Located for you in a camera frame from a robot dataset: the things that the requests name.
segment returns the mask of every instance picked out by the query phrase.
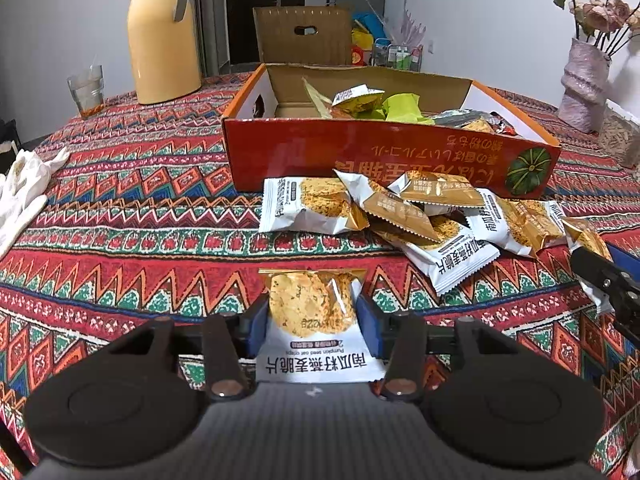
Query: artificial flower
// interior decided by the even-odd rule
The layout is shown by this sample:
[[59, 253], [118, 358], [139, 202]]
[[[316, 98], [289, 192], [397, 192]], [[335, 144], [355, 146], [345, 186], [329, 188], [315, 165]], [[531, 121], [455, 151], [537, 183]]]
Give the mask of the artificial flower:
[[569, 1], [569, 12], [575, 16], [575, 21], [578, 23], [582, 23], [584, 21], [584, 12], [582, 12], [583, 5], [584, 4], [580, 2], [576, 2], [574, 7], [574, 3]]
[[624, 22], [619, 23], [619, 19], [610, 7], [584, 4], [582, 12], [584, 13], [584, 23], [600, 32], [613, 32], [624, 25]]
[[617, 18], [616, 21], [620, 23], [620, 27], [622, 27], [629, 16], [631, 16], [631, 9], [629, 9], [629, 6], [622, 0], [609, 0], [607, 2], [607, 9], [611, 10], [613, 15], [615, 15]]
[[640, 30], [640, 10], [636, 10], [636, 12], [629, 16], [628, 20], [626, 20], [626, 23], [628, 24], [629, 29], [632, 32]]

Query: flower vase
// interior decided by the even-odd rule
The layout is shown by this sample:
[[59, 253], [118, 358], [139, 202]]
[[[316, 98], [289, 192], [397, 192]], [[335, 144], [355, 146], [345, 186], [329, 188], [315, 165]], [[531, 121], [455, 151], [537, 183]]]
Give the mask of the flower vase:
[[599, 48], [573, 38], [561, 79], [564, 95], [558, 118], [584, 133], [600, 128], [610, 64], [611, 58]]

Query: metal bolt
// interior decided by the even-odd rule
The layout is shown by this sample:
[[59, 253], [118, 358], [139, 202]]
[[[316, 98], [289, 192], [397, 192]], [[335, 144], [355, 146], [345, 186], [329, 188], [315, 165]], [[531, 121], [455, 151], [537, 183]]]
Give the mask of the metal bolt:
[[411, 379], [391, 379], [385, 388], [394, 395], [411, 395], [418, 389]]
[[242, 384], [234, 379], [224, 379], [211, 385], [212, 393], [219, 397], [234, 397], [242, 390]]

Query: pumpkin illustration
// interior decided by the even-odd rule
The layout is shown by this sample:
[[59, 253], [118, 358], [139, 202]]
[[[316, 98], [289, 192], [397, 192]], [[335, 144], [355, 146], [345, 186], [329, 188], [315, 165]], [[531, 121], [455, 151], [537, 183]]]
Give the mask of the pumpkin illustration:
[[550, 167], [551, 155], [545, 148], [525, 150], [507, 171], [507, 189], [515, 196], [532, 192], [546, 180]]

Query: table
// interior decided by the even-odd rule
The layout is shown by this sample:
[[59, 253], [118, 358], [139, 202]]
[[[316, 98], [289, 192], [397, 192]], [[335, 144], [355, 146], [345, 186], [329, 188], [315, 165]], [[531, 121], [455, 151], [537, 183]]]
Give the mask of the table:
[[[261, 197], [235, 192], [220, 129], [247, 78], [210, 79], [168, 104], [111, 98], [37, 149], [44, 159], [63, 146], [73, 153], [50, 184], [47, 208], [0, 261], [0, 416], [21, 444], [33, 455], [21, 415], [30, 391], [150, 317], [193, 322], [247, 308], [263, 289], [263, 266], [366, 267], [364, 290], [383, 310], [419, 310], [447, 324], [472, 314], [591, 381], [607, 413], [591, 463], [618, 475], [640, 416], [639, 357], [610, 318], [595, 318], [567, 248], [538, 260], [503, 254], [438, 300], [401, 253], [368, 232], [257, 233]], [[640, 255], [640, 186], [555, 108], [501, 94], [562, 141], [547, 196]], [[446, 365], [427, 360], [429, 386], [446, 377]], [[181, 370], [194, 387], [204, 382], [197, 359], [183, 358]], [[0, 472], [15, 476], [2, 453]]]

